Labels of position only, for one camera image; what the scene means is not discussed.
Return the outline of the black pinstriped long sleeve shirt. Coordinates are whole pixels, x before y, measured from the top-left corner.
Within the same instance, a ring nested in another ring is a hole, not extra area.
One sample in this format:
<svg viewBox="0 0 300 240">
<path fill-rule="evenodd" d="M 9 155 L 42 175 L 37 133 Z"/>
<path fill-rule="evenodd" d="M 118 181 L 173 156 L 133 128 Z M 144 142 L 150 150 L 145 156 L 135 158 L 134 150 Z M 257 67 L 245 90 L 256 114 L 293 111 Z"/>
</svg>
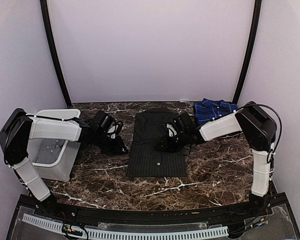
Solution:
<svg viewBox="0 0 300 240">
<path fill-rule="evenodd" d="M 166 108 L 151 108 L 135 115 L 133 140 L 129 153 L 128 177 L 187 176 L 186 157 L 177 152 L 158 151 L 162 138 L 168 136 L 167 123 L 176 114 Z"/>
</svg>

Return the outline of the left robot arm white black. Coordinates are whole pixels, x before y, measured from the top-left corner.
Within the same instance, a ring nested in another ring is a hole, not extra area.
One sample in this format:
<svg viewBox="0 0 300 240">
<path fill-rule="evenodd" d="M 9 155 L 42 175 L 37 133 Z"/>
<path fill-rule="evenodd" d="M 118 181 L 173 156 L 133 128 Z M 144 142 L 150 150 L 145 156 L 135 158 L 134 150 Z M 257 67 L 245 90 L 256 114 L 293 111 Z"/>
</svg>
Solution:
<svg viewBox="0 0 300 240">
<path fill-rule="evenodd" d="M 89 120 L 79 109 L 45 109 L 29 114 L 13 111 L 0 131 L 3 160 L 50 218 L 61 213 L 44 180 L 67 182 L 81 144 L 94 145 L 108 156 L 128 153 L 120 132 L 121 121 L 99 110 Z"/>
</svg>

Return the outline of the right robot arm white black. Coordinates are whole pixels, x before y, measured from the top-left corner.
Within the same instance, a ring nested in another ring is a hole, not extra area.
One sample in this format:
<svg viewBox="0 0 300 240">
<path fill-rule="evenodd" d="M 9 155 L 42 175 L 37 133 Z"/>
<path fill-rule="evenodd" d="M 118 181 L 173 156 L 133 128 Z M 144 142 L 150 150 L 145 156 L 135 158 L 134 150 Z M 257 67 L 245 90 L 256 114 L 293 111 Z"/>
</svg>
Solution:
<svg viewBox="0 0 300 240">
<path fill-rule="evenodd" d="M 264 110 L 264 104 L 250 101 L 233 112 L 207 123 L 196 125 L 184 112 L 164 125 L 165 135 L 155 150 L 166 153 L 180 151 L 186 145 L 200 145 L 216 138 L 242 132 L 253 155 L 251 193 L 264 197 L 274 172 L 274 154 L 282 135 L 282 122 Z"/>
</svg>

